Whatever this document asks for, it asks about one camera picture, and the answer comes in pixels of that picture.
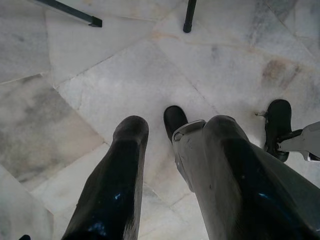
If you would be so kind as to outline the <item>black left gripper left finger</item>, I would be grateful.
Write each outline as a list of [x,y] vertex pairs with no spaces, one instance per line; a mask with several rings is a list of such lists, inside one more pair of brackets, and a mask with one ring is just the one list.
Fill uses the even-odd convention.
[[85,182],[64,240],[136,240],[149,126],[140,116],[115,129],[106,155]]

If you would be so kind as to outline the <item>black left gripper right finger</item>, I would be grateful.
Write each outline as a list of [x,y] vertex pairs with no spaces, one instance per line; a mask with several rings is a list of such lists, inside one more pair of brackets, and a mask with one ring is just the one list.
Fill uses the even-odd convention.
[[226,233],[244,240],[317,240],[320,190],[250,142],[226,115],[204,126],[205,153],[218,172]]

